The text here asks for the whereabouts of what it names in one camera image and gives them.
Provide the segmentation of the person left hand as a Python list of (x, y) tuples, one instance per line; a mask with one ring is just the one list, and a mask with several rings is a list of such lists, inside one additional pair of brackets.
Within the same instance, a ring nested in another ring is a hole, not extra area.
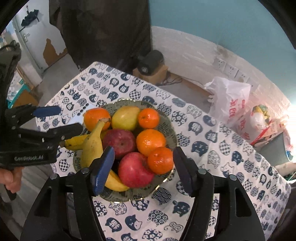
[(18, 192), (21, 189), (22, 171), (23, 167), (17, 167), (13, 171), (0, 169), (0, 183), (11, 193)]

